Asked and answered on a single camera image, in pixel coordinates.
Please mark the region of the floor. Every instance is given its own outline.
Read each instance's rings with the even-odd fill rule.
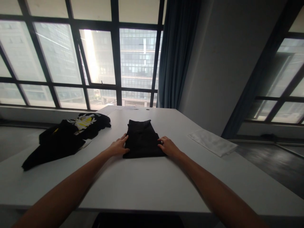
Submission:
[[[39,134],[43,131],[43,129],[0,126],[0,144],[2,147],[0,162],[31,145],[38,144]],[[302,158],[274,145],[256,143],[237,144],[239,145],[237,153],[304,199],[304,160]],[[286,146],[286,148],[304,155],[304,147]],[[0,209],[1,227],[11,227],[23,213],[24,211],[22,210]],[[73,212],[61,225],[61,228],[92,227],[97,214],[97,212]],[[181,218],[186,228],[215,227],[219,223],[218,218],[215,216],[187,214],[181,215]],[[280,223],[279,227],[288,226]]]
[[[237,143],[237,153],[304,199],[304,159],[274,145]],[[288,147],[304,153],[304,147]]]

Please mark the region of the folded black pants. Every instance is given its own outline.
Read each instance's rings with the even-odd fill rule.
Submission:
[[[129,148],[130,152],[124,154],[123,158],[166,156],[157,146],[160,141],[151,125],[151,120],[144,122],[129,120],[127,135],[129,137],[125,147]]]

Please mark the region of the white cloth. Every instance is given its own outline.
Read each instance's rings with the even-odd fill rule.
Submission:
[[[204,129],[192,132],[188,136],[219,157],[230,154],[237,147],[236,144]]]

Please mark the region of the wall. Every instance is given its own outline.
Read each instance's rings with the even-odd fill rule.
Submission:
[[[1,106],[0,118],[7,120],[59,124],[63,119],[76,119],[79,113],[83,112],[88,111]]]
[[[286,0],[205,1],[179,111],[221,135]]]
[[[280,138],[304,139],[304,127],[244,122],[237,134],[249,136],[275,134]]]

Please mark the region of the curtain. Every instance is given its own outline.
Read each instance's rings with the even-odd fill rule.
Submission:
[[[180,104],[200,4],[200,0],[167,1],[158,79],[159,108],[178,109]]]

